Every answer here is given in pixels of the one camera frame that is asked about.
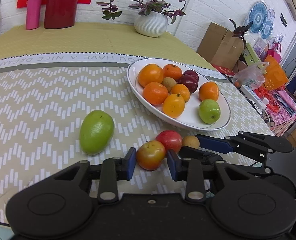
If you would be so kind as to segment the brown longan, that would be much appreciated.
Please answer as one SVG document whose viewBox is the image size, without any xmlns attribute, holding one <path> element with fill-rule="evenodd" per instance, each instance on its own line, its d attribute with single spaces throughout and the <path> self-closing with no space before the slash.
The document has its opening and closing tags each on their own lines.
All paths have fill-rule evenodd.
<svg viewBox="0 0 296 240">
<path fill-rule="evenodd" d="M 196 136 L 189 135 L 182 139 L 182 146 L 188 146 L 191 148 L 198 149 L 200 148 L 200 141 Z"/>
<path fill-rule="evenodd" d="M 165 77 L 162 81 L 162 85 L 168 90 L 168 92 L 170 93 L 173 86 L 175 86 L 177 84 L 177 82 L 175 81 L 175 79 L 171 78 L 171 77 Z"/>
</svg>

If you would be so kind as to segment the red yellow apple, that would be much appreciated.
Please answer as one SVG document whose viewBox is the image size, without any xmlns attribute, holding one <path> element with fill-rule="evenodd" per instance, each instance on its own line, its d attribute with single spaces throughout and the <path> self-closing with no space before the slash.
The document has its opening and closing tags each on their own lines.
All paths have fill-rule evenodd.
<svg viewBox="0 0 296 240">
<path fill-rule="evenodd" d="M 145 170 L 154 171 L 162 163 L 166 156 L 164 145 L 152 140 L 144 143 L 136 152 L 136 162 Z"/>
</svg>

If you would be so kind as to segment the small green fruit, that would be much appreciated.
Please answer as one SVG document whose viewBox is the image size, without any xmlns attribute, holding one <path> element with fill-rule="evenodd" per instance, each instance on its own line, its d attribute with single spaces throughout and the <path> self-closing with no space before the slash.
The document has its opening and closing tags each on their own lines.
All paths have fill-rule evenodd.
<svg viewBox="0 0 296 240">
<path fill-rule="evenodd" d="M 221 110 L 219 104 L 215 100 L 205 99 L 199 105 L 198 114 L 203 122 L 206 124 L 213 124 L 219 120 Z"/>
</svg>

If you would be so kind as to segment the big green oval fruit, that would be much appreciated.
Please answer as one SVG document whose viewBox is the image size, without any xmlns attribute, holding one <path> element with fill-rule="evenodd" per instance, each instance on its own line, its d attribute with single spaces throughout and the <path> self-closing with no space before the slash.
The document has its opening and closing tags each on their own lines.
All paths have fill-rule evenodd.
<svg viewBox="0 0 296 240">
<path fill-rule="evenodd" d="M 82 122 L 79 143 L 88 155 L 101 153 L 110 143 L 115 131 L 112 117 L 101 110 L 90 112 Z"/>
</svg>

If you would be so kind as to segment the small yellow orange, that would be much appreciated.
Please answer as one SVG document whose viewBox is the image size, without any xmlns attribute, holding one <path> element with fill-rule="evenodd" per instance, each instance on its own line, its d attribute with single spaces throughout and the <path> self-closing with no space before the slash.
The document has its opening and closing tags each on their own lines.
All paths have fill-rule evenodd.
<svg viewBox="0 0 296 240">
<path fill-rule="evenodd" d="M 162 109 L 167 116 L 177 118 L 185 109 L 185 101 L 181 94 L 170 94 L 163 102 Z"/>
</svg>

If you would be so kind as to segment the small orange kumquat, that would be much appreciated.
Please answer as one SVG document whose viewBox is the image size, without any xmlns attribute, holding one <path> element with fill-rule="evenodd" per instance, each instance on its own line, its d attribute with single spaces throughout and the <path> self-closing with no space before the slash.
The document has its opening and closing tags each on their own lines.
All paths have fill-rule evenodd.
<svg viewBox="0 0 296 240">
<path fill-rule="evenodd" d="M 185 102 L 188 102 L 190 99 L 189 89 L 181 83 L 178 83 L 175 86 L 173 86 L 171 94 L 180 94 Z"/>
</svg>

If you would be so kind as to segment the tangerine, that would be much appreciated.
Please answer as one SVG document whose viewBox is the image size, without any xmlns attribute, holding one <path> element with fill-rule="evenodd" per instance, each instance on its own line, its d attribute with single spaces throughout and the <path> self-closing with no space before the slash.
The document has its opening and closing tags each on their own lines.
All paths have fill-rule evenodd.
<svg viewBox="0 0 296 240">
<path fill-rule="evenodd" d="M 169 92 L 162 84 L 150 82 L 144 87 L 142 96 L 151 105 L 158 106 L 169 96 Z"/>
<path fill-rule="evenodd" d="M 170 77 L 173 78 L 176 82 L 182 77 L 183 72 L 179 66 L 175 64 L 167 64 L 163 68 L 164 78 Z"/>
</svg>

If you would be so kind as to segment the dark red plum front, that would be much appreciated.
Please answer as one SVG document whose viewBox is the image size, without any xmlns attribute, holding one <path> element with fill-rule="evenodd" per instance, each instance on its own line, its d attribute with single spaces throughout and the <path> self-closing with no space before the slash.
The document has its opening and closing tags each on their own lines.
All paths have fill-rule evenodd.
<svg viewBox="0 0 296 240">
<path fill-rule="evenodd" d="M 185 85 L 191 94 L 196 92 L 198 88 L 198 80 L 188 74 L 183 74 L 178 83 Z"/>
</svg>

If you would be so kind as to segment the dark red plum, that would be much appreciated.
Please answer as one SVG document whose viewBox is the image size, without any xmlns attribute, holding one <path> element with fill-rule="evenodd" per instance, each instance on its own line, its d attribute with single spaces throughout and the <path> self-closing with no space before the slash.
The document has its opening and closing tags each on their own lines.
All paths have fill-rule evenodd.
<svg viewBox="0 0 296 240">
<path fill-rule="evenodd" d="M 193 71 L 193 70 L 186 70 L 183 74 L 184 75 L 189 75 L 189 76 L 193 77 L 197 82 L 199 81 L 198 74 L 195 71 Z"/>
<path fill-rule="evenodd" d="M 183 74 L 178 83 L 185 85 L 191 94 L 196 92 L 198 88 L 198 80 L 188 74 Z"/>
</svg>

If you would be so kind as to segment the dark red plum back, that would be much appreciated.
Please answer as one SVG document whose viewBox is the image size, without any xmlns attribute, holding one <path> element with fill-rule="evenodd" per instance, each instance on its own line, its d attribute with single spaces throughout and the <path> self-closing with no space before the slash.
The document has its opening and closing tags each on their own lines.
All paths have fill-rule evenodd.
<svg viewBox="0 0 296 240">
<path fill-rule="evenodd" d="M 184 75 L 189 75 L 189 76 L 193 77 L 197 82 L 199 81 L 198 74 L 195 71 L 193 71 L 193 70 L 186 70 L 183 74 Z"/>
</svg>

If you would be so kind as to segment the large orange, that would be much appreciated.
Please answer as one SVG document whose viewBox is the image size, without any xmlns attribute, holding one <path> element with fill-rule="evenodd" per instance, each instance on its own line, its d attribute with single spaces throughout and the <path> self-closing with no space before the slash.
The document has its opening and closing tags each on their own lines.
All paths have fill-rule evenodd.
<svg viewBox="0 0 296 240">
<path fill-rule="evenodd" d="M 162 83 L 164 79 L 164 73 L 162 68 L 160 68 L 157 64 L 151 63 L 142 68 L 137 78 L 139 84 L 142 87 L 145 87 L 151 82 Z"/>
</svg>

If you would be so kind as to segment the white round plate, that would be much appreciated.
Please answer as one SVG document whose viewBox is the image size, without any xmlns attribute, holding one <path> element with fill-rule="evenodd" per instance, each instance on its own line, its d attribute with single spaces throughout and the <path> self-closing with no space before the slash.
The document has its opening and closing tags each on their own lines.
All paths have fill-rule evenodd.
<svg viewBox="0 0 296 240">
<path fill-rule="evenodd" d="M 210 132 L 227 127 L 232 118 L 219 86 L 197 69 L 166 59 L 145 58 L 131 63 L 126 75 L 136 98 L 168 124 Z"/>
</svg>

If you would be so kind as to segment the white power strip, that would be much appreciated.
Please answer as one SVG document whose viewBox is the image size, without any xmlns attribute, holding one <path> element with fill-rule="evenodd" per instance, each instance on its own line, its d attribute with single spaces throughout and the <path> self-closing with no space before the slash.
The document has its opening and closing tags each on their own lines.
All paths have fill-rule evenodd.
<svg viewBox="0 0 296 240">
<path fill-rule="evenodd" d="M 257 96 L 257 94 L 249 87 L 242 85 L 240 87 L 240 90 L 250 99 L 252 100 L 258 109 L 261 111 L 266 108 L 266 105 L 263 103 L 263 101 Z"/>
</svg>

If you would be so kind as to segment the clear plastic bag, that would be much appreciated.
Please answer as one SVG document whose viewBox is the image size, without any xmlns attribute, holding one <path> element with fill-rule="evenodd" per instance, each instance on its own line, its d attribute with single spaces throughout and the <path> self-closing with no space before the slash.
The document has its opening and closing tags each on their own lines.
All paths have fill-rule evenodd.
<svg viewBox="0 0 296 240">
<path fill-rule="evenodd" d="M 237 88 L 241 88 L 241 86 L 248 86 L 255 90 L 264 84 L 264 74 L 266 73 L 266 68 L 269 65 L 269 62 L 264 61 L 248 66 L 245 69 L 237 72 L 233 76 L 232 82 Z"/>
</svg>

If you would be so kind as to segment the orange plastic bag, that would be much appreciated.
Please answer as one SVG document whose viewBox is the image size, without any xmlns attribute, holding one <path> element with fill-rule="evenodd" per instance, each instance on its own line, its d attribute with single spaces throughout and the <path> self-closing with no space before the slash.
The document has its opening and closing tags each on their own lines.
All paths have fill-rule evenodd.
<svg viewBox="0 0 296 240">
<path fill-rule="evenodd" d="M 264 74 L 265 88 L 267 90 L 276 90 L 285 85 L 288 82 L 288 78 L 276 59 L 271 55 L 267 55 L 265 62 L 269 63 L 265 68 L 266 73 Z"/>
</svg>

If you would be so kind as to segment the red envelope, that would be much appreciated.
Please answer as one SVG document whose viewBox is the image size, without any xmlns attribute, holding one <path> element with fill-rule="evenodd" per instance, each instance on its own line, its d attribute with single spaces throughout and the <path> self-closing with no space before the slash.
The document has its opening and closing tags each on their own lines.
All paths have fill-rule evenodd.
<svg viewBox="0 0 296 240">
<path fill-rule="evenodd" d="M 232 70 L 230 70 L 226 67 L 217 66 L 215 64 L 213 64 L 213 67 L 225 76 L 233 77 L 235 75 L 235 73 Z"/>
</svg>

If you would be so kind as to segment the green box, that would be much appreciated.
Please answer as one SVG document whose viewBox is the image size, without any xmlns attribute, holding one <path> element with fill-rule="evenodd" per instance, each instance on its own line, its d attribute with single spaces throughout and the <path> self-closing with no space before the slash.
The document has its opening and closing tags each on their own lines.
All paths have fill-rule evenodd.
<svg viewBox="0 0 296 240">
<path fill-rule="evenodd" d="M 248 43 L 245 47 L 245 49 L 242 52 L 243 58 L 245 59 L 245 63 L 248 66 L 251 66 L 255 63 L 260 62 L 260 58 L 256 54 L 256 52 L 253 50 L 252 46 Z"/>
</svg>

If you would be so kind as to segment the patterned tablecloth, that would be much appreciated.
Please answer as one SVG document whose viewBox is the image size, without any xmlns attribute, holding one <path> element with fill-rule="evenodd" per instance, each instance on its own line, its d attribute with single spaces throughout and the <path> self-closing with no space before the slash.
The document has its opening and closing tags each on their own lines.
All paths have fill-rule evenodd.
<svg viewBox="0 0 296 240">
<path fill-rule="evenodd" d="M 83 119 L 108 113 L 115 132 L 91 164 L 121 157 L 172 126 L 132 93 L 127 67 L 141 57 L 195 65 L 215 80 L 232 118 L 212 137 L 239 131 L 270 134 L 252 105 L 210 64 L 169 33 L 138 34 L 130 25 L 78 23 L 67 29 L 13 27 L 0 36 L 0 239 L 12 237 L 5 205 L 18 191 L 86 158 L 79 143 Z"/>
</svg>

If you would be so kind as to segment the cardboard box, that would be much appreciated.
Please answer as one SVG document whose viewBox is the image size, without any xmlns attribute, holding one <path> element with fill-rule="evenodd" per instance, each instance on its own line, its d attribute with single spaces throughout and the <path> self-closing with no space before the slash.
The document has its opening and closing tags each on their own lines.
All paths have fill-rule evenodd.
<svg viewBox="0 0 296 240">
<path fill-rule="evenodd" d="M 212 65 L 232 70 L 244 50 L 243 40 L 234 33 L 211 22 L 197 53 Z"/>
</svg>

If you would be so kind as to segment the dark purple plant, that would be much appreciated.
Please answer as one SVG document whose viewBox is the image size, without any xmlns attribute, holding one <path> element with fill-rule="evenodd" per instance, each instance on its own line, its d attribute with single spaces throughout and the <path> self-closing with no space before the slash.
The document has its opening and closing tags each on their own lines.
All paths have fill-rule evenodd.
<svg viewBox="0 0 296 240">
<path fill-rule="evenodd" d="M 248 25 L 246 26 L 236 26 L 236 23 L 230 19 L 230 22 L 232 22 L 233 26 L 234 26 L 234 31 L 233 31 L 233 36 L 235 38 L 240 38 L 243 41 L 243 48 L 246 48 L 247 42 L 244 38 L 244 35 L 249 31 L 249 29 L 252 27 L 253 22 L 251 21 Z"/>
</svg>

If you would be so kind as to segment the white plant pot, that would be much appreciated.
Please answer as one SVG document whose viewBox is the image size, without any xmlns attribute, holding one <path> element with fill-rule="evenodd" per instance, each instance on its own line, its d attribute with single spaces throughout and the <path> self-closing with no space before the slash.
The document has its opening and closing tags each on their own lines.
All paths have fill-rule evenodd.
<svg viewBox="0 0 296 240">
<path fill-rule="evenodd" d="M 154 11 L 147 16 L 136 15 L 134 19 L 135 30 L 148 37 L 160 37 L 166 32 L 167 27 L 168 17 Z"/>
</svg>

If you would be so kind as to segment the purple green trailing plant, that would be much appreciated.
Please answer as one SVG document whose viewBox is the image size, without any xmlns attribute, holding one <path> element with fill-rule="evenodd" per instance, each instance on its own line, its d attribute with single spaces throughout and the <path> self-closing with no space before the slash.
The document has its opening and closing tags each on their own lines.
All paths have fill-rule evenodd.
<svg viewBox="0 0 296 240">
<path fill-rule="evenodd" d="M 130 9 L 138 10 L 139 16 L 149 16 L 152 12 L 166 16 L 171 19 L 169 24 L 174 24 L 177 17 L 185 16 L 184 9 L 187 5 L 186 0 L 178 0 L 179 3 L 183 3 L 183 6 L 179 9 L 171 9 L 172 4 L 165 0 L 127 0 L 132 2 L 128 7 Z M 114 4 L 115 0 L 109 0 L 109 2 L 96 2 L 101 7 L 102 18 L 104 20 L 115 20 L 122 15 L 120 8 Z"/>
</svg>

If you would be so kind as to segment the red thermos jug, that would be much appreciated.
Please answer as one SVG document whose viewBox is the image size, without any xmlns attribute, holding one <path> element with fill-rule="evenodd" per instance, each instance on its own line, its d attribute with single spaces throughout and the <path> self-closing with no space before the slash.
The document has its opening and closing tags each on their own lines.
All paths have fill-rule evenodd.
<svg viewBox="0 0 296 240">
<path fill-rule="evenodd" d="M 45 29 L 62 29 L 75 25 L 78 0 L 47 0 Z"/>
</svg>

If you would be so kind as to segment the pink bottle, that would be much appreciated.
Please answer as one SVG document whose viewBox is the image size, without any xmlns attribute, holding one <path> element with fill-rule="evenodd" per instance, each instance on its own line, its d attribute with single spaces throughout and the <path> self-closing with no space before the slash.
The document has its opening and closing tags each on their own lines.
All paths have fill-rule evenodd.
<svg viewBox="0 0 296 240">
<path fill-rule="evenodd" d="M 28 0 L 26 13 L 26 30 L 39 27 L 42 0 Z"/>
</svg>

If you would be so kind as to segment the blue round wall decoration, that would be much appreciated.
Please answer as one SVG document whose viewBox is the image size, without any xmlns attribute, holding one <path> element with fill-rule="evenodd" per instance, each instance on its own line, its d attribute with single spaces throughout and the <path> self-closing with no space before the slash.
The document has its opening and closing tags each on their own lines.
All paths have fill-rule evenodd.
<svg viewBox="0 0 296 240">
<path fill-rule="evenodd" d="M 251 7 L 243 23 L 249 25 L 252 22 L 249 31 L 267 40 L 272 35 L 275 16 L 274 9 L 268 8 L 264 2 L 260 1 Z"/>
</svg>

